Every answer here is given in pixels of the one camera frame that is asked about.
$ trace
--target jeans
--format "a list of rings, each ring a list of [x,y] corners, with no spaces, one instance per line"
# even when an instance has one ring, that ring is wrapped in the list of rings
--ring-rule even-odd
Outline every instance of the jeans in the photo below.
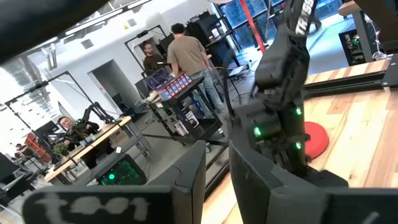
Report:
[[[224,104],[221,102],[220,96],[217,93],[216,87],[213,84],[213,80],[211,79],[210,72],[208,69],[204,69],[200,72],[196,72],[193,75],[190,75],[190,78],[192,80],[197,80],[201,77],[205,77],[203,82],[199,84],[200,90],[203,92],[203,94],[206,97],[206,93],[209,94],[211,101],[214,104],[214,107],[216,108],[217,113],[223,113],[225,111]],[[194,90],[193,92],[193,97],[199,102],[201,108],[203,109],[203,112],[205,113],[205,117],[207,118],[212,118],[213,115],[211,115],[210,110],[207,108],[205,102],[202,100],[202,98],[199,95],[199,92]]]

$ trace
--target man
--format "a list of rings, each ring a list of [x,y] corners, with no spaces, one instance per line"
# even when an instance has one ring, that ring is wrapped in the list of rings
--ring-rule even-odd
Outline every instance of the man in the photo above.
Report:
[[[203,82],[199,84],[200,90],[205,94],[210,95],[210,98],[216,108],[217,113],[225,111],[224,104],[221,102],[216,88],[214,87],[213,80],[210,76],[211,67],[205,52],[205,48],[194,37],[185,35],[185,28],[183,24],[174,24],[172,26],[174,35],[173,42],[169,45],[167,54],[168,63],[172,64],[174,75],[178,75],[180,70],[178,66],[190,76],[192,80],[205,77]],[[210,110],[207,108],[205,102],[200,97],[197,91],[193,91],[193,96],[199,102],[205,116],[211,118]]]
[[[158,62],[163,62],[163,58],[159,54],[154,54],[154,48],[149,42],[144,41],[143,45],[146,55],[144,59],[144,68],[145,73],[149,76],[156,70],[163,67],[163,65],[158,64]]]
[[[65,116],[58,119],[58,124],[67,129],[67,133],[65,135],[65,138],[67,140],[65,140],[64,143],[68,145],[69,151],[72,151],[75,149],[76,146],[79,146],[79,142],[83,141],[90,134],[97,134],[100,128],[100,126],[98,126],[98,124],[96,123],[87,122],[87,125],[83,127],[83,129],[81,129],[81,127],[78,127],[72,119]],[[111,143],[108,139],[99,143],[94,149],[85,154],[81,159],[85,162],[86,166],[89,169],[93,169],[97,165],[97,153],[105,152],[107,154],[111,154],[113,151],[114,149],[112,148]]]

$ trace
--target white wall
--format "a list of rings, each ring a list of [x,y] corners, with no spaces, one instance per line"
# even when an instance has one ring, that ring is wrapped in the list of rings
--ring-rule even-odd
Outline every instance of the white wall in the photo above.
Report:
[[[38,68],[48,77],[54,77],[63,72],[71,73],[93,101],[97,101],[111,115],[117,117],[115,115],[117,113],[116,110],[101,93],[88,73],[106,62],[114,60],[134,87],[135,91],[131,95],[134,95],[138,101],[140,97],[134,84],[142,78],[142,69],[124,45],[125,41],[135,37],[142,30],[150,29],[156,25],[161,25],[165,32],[169,34],[172,24],[176,22],[186,23],[191,17],[208,10],[210,6],[207,0],[153,0],[143,5],[139,12],[135,14],[127,12],[123,16],[111,20],[106,27],[88,34],[84,39],[77,40],[79,43],[85,39],[90,39],[94,45],[93,47],[84,49],[81,44],[76,44],[76,42],[65,45],[64,47],[72,47],[66,51],[63,50],[62,54],[57,54],[58,68],[55,70],[47,73],[45,70],[47,67],[46,62],[38,65]],[[126,23],[126,19],[131,17],[136,20],[137,25],[125,30],[123,25]],[[150,32],[150,34],[136,39],[135,45],[151,37],[154,39],[162,38],[161,35]],[[32,61],[38,63],[39,60],[32,58]],[[66,76],[61,79],[71,81]],[[71,85],[76,90],[78,89],[73,84],[53,82],[53,86],[73,108],[73,111],[69,111],[73,118],[78,119],[83,115],[89,102],[68,85]],[[93,121],[99,124],[102,123],[97,118]]]

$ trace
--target duct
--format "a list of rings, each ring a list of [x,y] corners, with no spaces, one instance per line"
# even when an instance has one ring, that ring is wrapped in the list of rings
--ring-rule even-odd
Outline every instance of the duct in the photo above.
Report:
[[[23,91],[28,90],[42,81],[39,69],[37,69],[27,56],[14,58],[1,66],[15,79],[16,83],[22,87]],[[46,113],[53,113],[49,94],[46,88],[41,88],[21,99],[21,105],[26,106],[36,103]]]

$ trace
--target office chair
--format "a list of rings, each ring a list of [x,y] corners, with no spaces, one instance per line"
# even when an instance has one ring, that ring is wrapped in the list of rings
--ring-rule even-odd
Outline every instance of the office chair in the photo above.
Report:
[[[241,105],[242,104],[241,94],[238,91],[238,89],[236,88],[233,80],[239,80],[242,76],[247,74],[247,72],[249,71],[248,70],[249,66],[243,65],[243,66],[236,67],[236,68],[229,67],[229,64],[232,61],[234,56],[235,56],[234,50],[229,49],[225,55],[224,60],[223,60],[223,66],[215,67],[215,69],[217,69],[217,71],[220,72],[221,79],[226,78],[227,80],[229,80],[231,82],[233,88],[235,89],[236,93],[238,94],[238,96],[235,97],[234,99],[232,99],[232,101],[234,101],[236,98],[239,98],[239,104]]]

